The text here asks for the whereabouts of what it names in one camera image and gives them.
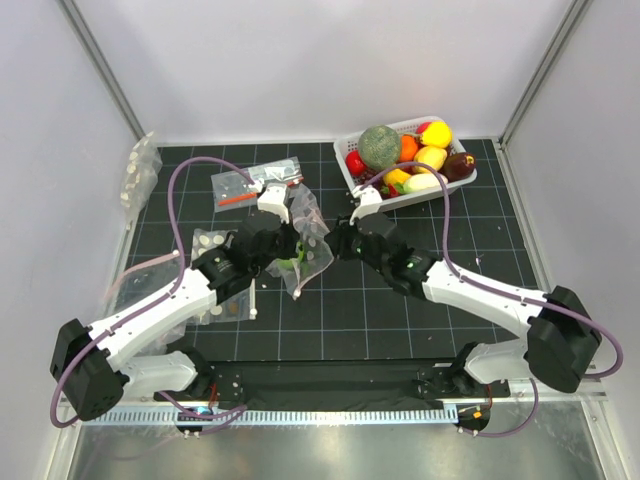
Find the pink zipper dotted bag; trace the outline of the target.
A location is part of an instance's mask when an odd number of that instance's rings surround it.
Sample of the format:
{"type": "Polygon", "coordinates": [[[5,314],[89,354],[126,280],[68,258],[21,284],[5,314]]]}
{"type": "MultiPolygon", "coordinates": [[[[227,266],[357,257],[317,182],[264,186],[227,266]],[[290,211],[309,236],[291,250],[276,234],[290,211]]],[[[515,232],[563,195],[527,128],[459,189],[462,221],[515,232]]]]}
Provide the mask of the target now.
{"type": "Polygon", "coordinates": [[[279,268],[275,260],[269,265],[267,272],[274,278],[280,278],[288,294],[297,300],[303,288],[328,269],[334,256],[324,241],[329,229],[322,218],[314,193],[302,184],[295,187],[289,209],[292,225],[300,236],[299,241],[305,244],[305,258],[293,270],[279,268]]]}

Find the bright green round fruit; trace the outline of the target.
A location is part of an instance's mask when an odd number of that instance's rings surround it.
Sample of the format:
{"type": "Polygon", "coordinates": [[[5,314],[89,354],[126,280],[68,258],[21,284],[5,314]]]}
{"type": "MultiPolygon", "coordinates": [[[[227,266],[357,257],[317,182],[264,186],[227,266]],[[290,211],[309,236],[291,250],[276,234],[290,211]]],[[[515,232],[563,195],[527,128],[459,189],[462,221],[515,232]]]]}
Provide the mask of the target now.
{"type": "Polygon", "coordinates": [[[299,241],[296,244],[296,255],[290,259],[278,259],[277,266],[285,270],[293,270],[305,258],[305,244],[299,241]]]}

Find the yellow lemon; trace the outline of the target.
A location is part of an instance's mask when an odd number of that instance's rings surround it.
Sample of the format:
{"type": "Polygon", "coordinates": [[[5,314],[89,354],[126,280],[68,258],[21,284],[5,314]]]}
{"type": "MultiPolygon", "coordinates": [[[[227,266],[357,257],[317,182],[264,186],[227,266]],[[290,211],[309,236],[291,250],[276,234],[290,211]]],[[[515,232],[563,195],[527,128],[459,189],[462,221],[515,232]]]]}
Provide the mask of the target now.
{"type": "Polygon", "coordinates": [[[444,165],[447,155],[448,153],[445,149],[435,146],[425,146],[421,148],[414,156],[414,161],[423,164],[423,167],[413,166],[413,173],[430,173],[430,170],[426,168],[426,165],[436,171],[439,171],[444,165]]]}

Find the yellow red peach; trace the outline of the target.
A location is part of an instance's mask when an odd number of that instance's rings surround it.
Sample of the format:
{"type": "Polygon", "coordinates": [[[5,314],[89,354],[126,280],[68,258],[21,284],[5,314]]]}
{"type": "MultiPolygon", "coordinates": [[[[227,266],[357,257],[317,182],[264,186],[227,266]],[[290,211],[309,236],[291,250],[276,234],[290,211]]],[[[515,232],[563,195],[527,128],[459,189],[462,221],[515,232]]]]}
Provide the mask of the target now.
{"type": "Polygon", "coordinates": [[[416,129],[416,134],[423,145],[442,149],[453,139],[452,130],[444,121],[425,122],[416,129]]]}

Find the red chili pepper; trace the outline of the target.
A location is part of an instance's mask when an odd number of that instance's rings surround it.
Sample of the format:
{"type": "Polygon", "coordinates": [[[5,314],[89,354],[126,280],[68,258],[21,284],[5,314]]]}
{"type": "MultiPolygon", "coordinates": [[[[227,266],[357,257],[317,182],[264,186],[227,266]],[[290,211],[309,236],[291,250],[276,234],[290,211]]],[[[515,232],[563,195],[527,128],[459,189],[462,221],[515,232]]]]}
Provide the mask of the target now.
{"type": "Polygon", "coordinates": [[[405,194],[403,185],[400,183],[384,184],[379,188],[379,192],[384,199],[396,198],[405,194]]]}

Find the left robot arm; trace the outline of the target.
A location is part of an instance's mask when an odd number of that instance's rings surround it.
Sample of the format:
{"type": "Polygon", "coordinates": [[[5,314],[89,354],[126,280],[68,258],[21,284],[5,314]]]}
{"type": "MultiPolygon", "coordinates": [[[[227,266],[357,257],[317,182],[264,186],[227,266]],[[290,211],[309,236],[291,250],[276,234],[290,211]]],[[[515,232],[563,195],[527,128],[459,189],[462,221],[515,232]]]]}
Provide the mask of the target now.
{"type": "Polygon", "coordinates": [[[208,395],[210,370],[195,354],[135,356],[174,327],[247,290],[276,259],[296,255],[298,232],[288,212],[257,211],[234,233],[230,245],[206,251],[176,279],[110,317],[84,326],[77,319],[58,331],[50,372],[57,382],[50,407],[52,423],[65,397],[78,420],[105,414],[126,395],[165,390],[190,400],[208,395]]]}

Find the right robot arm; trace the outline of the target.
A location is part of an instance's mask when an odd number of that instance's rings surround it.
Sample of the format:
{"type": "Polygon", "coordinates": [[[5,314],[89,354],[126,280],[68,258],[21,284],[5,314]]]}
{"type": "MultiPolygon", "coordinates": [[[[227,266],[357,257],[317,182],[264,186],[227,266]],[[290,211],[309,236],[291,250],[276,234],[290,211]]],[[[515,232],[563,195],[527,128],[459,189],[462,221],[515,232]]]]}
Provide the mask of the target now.
{"type": "Polygon", "coordinates": [[[467,343],[431,381],[445,392],[472,396],[494,382],[529,378],[574,393],[602,342],[601,334],[583,323],[587,312],[572,290],[545,293],[466,270],[410,246],[383,213],[341,218],[324,240],[334,256],[362,261],[393,291],[454,307],[512,334],[500,343],[467,343]]]}

